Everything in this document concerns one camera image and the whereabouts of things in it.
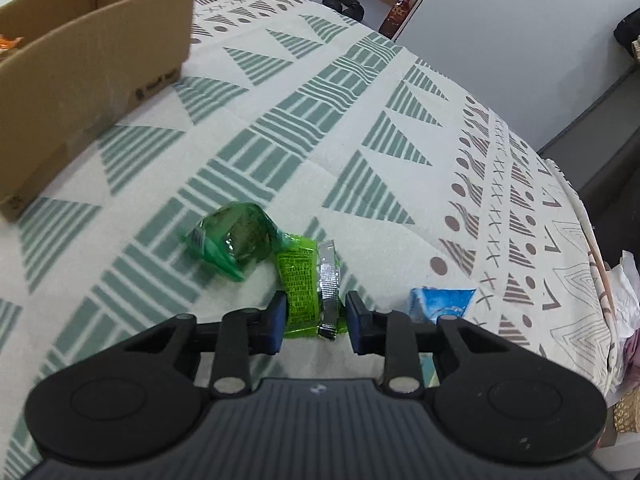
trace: green snack package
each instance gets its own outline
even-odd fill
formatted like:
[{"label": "green snack package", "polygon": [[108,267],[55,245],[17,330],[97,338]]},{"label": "green snack package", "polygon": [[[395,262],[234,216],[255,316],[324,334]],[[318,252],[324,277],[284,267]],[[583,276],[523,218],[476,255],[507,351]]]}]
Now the green snack package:
[{"label": "green snack package", "polygon": [[282,248],[282,232],[254,203],[231,203],[205,216],[186,236],[205,262],[235,282]]},{"label": "green snack package", "polygon": [[184,237],[203,261],[230,280],[242,282],[259,262],[275,256],[289,302],[288,337],[344,331],[339,319],[339,264],[332,240],[319,244],[284,233],[260,206],[230,203],[205,216]]},{"label": "green snack package", "polygon": [[285,235],[287,249],[276,254],[280,279],[289,300],[287,335],[318,331],[318,244],[303,236]]}]

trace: black bag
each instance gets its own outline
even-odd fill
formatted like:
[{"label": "black bag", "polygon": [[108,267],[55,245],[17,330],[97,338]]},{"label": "black bag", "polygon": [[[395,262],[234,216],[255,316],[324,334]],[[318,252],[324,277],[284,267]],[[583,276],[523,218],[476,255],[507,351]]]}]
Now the black bag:
[{"label": "black bag", "polygon": [[631,43],[640,36],[640,9],[625,16],[625,19],[618,23],[616,30],[613,31],[613,36],[620,45],[626,48],[629,55],[635,58]]}]

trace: pink cloth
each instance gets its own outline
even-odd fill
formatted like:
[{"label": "pink cloth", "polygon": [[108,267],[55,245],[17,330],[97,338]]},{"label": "pink cloth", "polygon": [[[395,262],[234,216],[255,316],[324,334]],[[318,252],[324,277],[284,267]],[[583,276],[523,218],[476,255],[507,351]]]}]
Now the pink cloth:
[{"label": "pink cloth", "polygon": [[625,378],[623,386],[625,390],[631,390],[640,384],[640,350],[638,340],[640,330],[626,340],[623,349],[623,359],[625,363]]}]

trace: blue packet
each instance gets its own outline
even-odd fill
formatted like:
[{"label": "blue packet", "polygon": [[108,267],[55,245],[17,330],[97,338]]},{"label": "blue packet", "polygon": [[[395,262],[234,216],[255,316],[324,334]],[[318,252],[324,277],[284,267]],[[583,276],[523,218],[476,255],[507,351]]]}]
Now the blue packet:
[{"label": "blue packet", "polygon": [[409,317],[415,322],[436,320],[440,316],[463,317],[475,289],[412,288],[409,293]]}]

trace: metal screw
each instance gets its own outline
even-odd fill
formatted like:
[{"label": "metal screw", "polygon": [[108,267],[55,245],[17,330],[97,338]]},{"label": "metal screw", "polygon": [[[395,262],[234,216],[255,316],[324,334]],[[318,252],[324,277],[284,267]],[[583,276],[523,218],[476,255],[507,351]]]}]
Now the metal screw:
[{"label": "metal screw", "polygon": [[240,377],[220,377],[213,387],[221,394],[236,394],[244,390],[245,382]]},{"label": "metal screw", "polygon": [[316,395],[322,395],[325,393],[326,390],[327,390],[327,387],[324,386],[324,384],[316,384],[316,386],[312,386],[311,388],[309,388],[309,391],[312,394],[316,394]]},{"label": "metal screw", "polygon": [[413,377],[394,377],[389,381],[389,388],[398,394],[412,394],[420,388],[420,382]]}]

